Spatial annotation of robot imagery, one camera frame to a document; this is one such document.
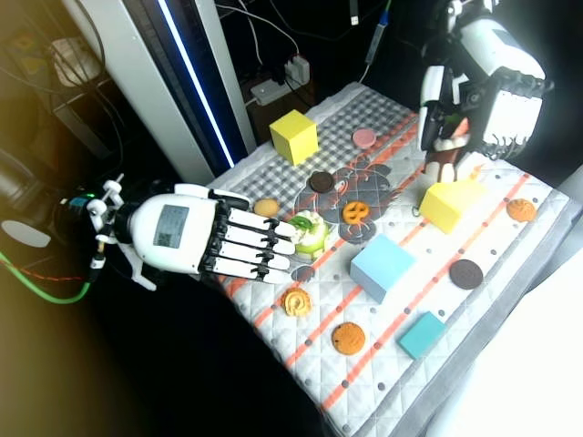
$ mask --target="green cable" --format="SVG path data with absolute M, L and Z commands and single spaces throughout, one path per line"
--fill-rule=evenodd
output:
M 83 287 L 81 288 L 81 291 L 76 296 L 73 296 L 72 298 L 66 298 L 66 299 L 56 298 L 55 296 L 51 296 L 50 294 L 46 293 L 45 291 L 42 291 L 33 282 L 28 280 L 28 278 L 25 275 L 23 275 L 20 271 L 18 271 L 17 268 L 12 266 L 12 262 L 10 262 L 10 259 L 8 259 L 5 256 L 5 254 L 2 253 L 1 251 L 0 251 L 0 260 L 4 261 L 6 263 L 6 265 L 5 265 L 6 268 L 9 269 L 12 272 L 12 274 L 15 275 L 16 278 L 18 280 L 20 280 L 20 282 L 23 283 L 23 285 L 27 286 L 29 290 L 36 293 L 37 296 L 43 298 L 44 300 L 48 300 L 51 303 L 68 304 L 68 303 L 79 302 L 87 294 L 89 287 L 91 287 L 90 282 L 85 282 L 83 284 Z

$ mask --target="quilted fabric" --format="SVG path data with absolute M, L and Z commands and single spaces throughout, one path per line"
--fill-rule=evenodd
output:
M 318 122 L 321 149 L 313 157 L 294 168 L 272 147 L 263 146 L 212 186 L 252 200 L 277 198 L 283 219 L 293 211 L 318 209 L 332 227 L 329 249 L 313 264 L 295 259 L 293 284 L 227 279 L 225 287 L 340 435 L 396 435 L 403 417 L 416 413 L 415 403 L 433 377 L 463 352 L 464 338 L 553 227 L 568 198 L 504 161 L 491 162 L 478 177 L 486 194 L 446 235 L 416 210 L 427 181 L 420 174 L 424 154 L 415 144 L 413 113 L 353 84 L 313 108 L 308 117 Z M 365 151 L 352 143 L 353 131 L 361 127 L 371 128 L 379 138 Z M 306 183 L 313 171 L 321 170 L 336 180 L 336 190 L 328 195 L 313 193 Z M 506 214 L 511 198 L 535 203 L 537 220 L 512 220 Z M 362 226 L 350 227 L 340 213 L 356 199 L 368 203 L 372 214 Z M 348 274 L 351 259 L 379 233 L 416 259 L 381 305 Z M 447 269 L 458 259 L 471 259 L 485 273 L 478 289 L 461 290 L 451 282 Z M 310 293 L 308 316 L 289 317 L 281 308 L 280 297 L 291 286 Z M 395 339 L 427 311 L 447 329 L 414 361 Z M 333 329 L 345 321 L 366 333 L 363 349 L 350 357 L 339 354 L 331 342 Z

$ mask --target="robotic hand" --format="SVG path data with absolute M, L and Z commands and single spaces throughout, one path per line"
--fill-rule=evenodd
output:
M 106 195 L 87 205 L 97 239 L 118 244 L 132 267 L 132 279 L 148 290 L 143 264 L 195 278 L 217 273 L 281 283 L 295 246 L 295 228 L 247 212 L 250 201 L 228 191 L 178 184 L 141 205 L 125 204 L 120 179 L 104 185 Z
M 445 36 L 421 90 L 418 145 L 435 181 L 469 177 L 489 159 L 518 155 L 552 88 L 538 62 L 497 23 L 497 0 L 450 1 Z

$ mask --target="quilted mat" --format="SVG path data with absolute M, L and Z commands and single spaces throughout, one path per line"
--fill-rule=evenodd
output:
M 504 161 L 490 162 L 477 176 L 486 194 L 446 235 L 416 209 L 428 185 L 414 113 L 350 84 L 307 115 L 318 123 L 320 150 L 314 156 L 292 167 L 267 144 L 211 186 L 253 201 L 276 198 L 281 219 L 318 210 L 332 229 L 328 248 L 313 263 L 294 259 L 293 283 L 226 279 L 225 289 L 339 435 L 416 435 L 527 291 L 570 230 L 579 205 Z M 373 129 L 378 138 L 365 151 L 352 142 L 360 127 Z M 307 184 L 312 172 L 322 170 L 336 182 L 325 195 Z M 511 219 L 506 203 L 512 198 L 533 202 L 537 219 Z M 371 206 L 361 226 L 340 219 L 343 205 L 353 200 Z M 415 263 L 379 305 L 348 273 L 351 259 L 381 233 Z M 449 279 L 448 268 L 458 259 L 471 259 L 484 272 L 477 289 L 461 290 Z M 307 316 L 289 317 L 281 308 L 281 295 L 290 287 L 310 294 Z M 413 360 L 395 339 L 428 311 L 446 331 Z M 364 347 L 352 356 L 332 345 L 332 331 L 345 321 L 357 323 L 366 335 Z

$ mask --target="teal block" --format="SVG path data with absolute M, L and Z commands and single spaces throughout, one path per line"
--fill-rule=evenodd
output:
M 383 302 L 386 292 L 415 259 L 385 235 L 374 238 L 350 263 L 350 277 L 374 300 Z
M 426 312 L 397 343 L 414 360 L 421 357 L 444 333 L 445 325 L 431 312 Z

